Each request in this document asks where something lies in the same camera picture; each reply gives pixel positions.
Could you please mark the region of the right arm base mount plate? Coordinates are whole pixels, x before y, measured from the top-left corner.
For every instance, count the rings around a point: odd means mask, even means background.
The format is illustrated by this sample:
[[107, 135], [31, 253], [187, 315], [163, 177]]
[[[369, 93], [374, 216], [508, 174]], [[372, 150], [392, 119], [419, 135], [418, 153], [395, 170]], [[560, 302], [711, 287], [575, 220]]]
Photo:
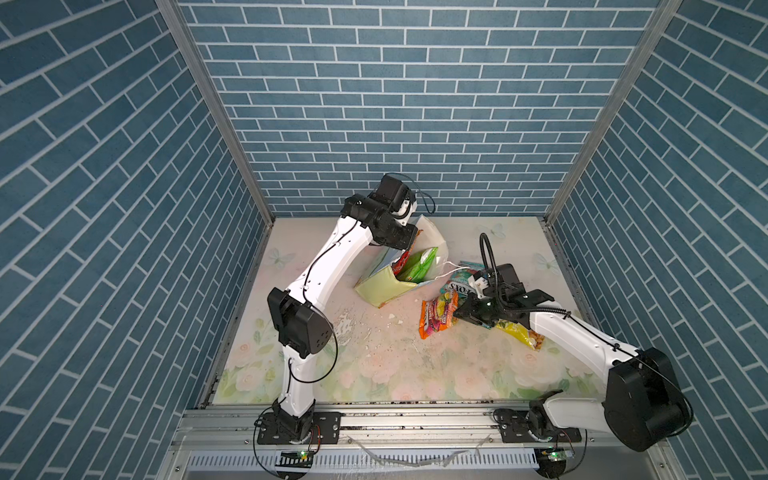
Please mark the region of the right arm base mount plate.
[[499, 408], [493, 411], [491, 418], [497, 424], [504, 443], [576, 444], [583, 440], [579, 429], [555, 427], [539, 410]]

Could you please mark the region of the teal Fox's candy bag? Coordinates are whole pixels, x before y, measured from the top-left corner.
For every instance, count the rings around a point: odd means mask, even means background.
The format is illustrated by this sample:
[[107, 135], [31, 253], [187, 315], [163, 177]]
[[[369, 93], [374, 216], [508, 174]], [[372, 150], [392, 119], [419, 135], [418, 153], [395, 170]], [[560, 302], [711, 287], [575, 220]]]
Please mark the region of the teal Fox's candy bag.
[[478, 272], [484, 269], [481, 263], [462, 261], [459, 264], [452, 265], [450, 270], [441, 276], [445, 281], [439, 290], [440, 295], [456, 292], [460, 301], [466, 299], [474, 288], [470, 286], [470, 280]]

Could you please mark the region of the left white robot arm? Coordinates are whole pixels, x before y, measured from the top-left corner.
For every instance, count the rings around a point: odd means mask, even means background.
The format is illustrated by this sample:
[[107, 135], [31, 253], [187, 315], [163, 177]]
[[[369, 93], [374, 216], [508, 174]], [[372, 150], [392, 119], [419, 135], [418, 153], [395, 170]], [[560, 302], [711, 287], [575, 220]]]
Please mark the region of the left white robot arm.
[[312, 416], [316, 356], [333, 336], [324, 309], [352, 261], [371, 244], [404, 251], [417, 229], [410, 217], [417, 193], [403, 174], [382, 177], [370, 194], [345, 199], [332, 234], [309, 266], [283, 290], [273, 289], [267, 304], [285, 360], [283, 392], [277, 411], [292, 420]]

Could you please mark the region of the green snack packet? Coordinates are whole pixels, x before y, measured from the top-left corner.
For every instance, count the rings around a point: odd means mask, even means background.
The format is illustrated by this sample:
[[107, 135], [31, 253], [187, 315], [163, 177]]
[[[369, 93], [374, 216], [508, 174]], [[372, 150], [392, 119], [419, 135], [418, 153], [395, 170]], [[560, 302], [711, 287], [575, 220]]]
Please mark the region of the green snack packet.
[[437, 253], [438, 248], [431, 247], [411, 254], [403, 271], [396, 278], [401, 282], [421, 283], [436, 263]]

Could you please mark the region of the orange Fox's fruit candy bag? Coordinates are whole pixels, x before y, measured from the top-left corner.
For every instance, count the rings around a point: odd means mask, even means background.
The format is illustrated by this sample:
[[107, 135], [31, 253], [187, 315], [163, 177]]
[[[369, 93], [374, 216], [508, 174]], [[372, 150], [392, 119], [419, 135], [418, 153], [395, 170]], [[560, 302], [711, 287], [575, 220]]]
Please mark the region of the orange Fox's fruit candy bag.
[[419, 335], [422, 340], [455, 325], [454, 313], [458, 309], [459, 294], [454, 290], [441, 293], [432, 300], [422, 302]]

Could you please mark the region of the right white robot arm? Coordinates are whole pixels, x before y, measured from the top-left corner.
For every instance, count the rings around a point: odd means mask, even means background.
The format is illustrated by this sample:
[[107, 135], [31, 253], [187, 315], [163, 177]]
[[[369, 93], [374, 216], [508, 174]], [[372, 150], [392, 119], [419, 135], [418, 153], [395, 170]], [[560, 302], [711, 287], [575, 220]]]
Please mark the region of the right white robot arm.
[[479, 326], [509, 321], [553, 341], [601, 381], [602, 399], [575, 398], [555, 389], [530, 401], [521, 425], [529, 436], [549, 442], [566, 429], [612, 434], [643, 452], [685, 432], [694, 420], [692, 404], [679, 387], [669, 358], [642, 350], [585, 323], [542, 290], [526, 290], [514, 268], [486, 268], [468, 279], [456, 316]]

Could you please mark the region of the yellow-green snack packet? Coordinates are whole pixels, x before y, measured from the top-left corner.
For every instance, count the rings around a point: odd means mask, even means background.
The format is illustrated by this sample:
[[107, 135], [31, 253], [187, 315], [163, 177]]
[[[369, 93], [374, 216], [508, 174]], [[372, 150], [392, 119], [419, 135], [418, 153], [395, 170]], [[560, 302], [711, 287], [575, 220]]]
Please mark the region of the yellow-green snack packet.
[[508, 335], [521, 342], [524, 346], [536, 351], [541, 349], [545, 340], [543, 335], [540, 335], [535, 331], [530, 330], [516, 322], [499, 320], [496, 323], [495, 328], [503, 331], [504, 333], [507, 333]]

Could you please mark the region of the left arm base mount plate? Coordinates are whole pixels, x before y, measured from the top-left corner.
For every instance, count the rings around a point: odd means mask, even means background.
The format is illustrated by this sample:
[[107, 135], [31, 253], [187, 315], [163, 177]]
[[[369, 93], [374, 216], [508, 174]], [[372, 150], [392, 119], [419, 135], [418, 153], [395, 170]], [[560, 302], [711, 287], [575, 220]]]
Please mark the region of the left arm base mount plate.
[[256, 443], [259, 445], [288, 445], [305, 443], [310, 436], [313, 442], [323, 445], [338, 443], [342, 414], [336, 411], [315, 412], [310, 409], [301, 417], [295, 417], [279, 409], [268, 411], [258, 420]]

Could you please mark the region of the floral paper gift bag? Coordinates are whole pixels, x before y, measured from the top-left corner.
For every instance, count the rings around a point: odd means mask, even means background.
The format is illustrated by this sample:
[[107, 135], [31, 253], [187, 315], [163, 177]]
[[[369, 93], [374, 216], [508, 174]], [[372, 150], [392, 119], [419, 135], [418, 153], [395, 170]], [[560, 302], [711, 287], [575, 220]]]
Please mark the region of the floral paper gift bag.
[[406, 250], [384, 247], [354, 287], [368, 304], [384, 304], [422, 286], [447, 280], [454, 272], [467, 270], [449, 260], [447, 242], [437, 226], [425, 216], [414, 223], [417, 234]]

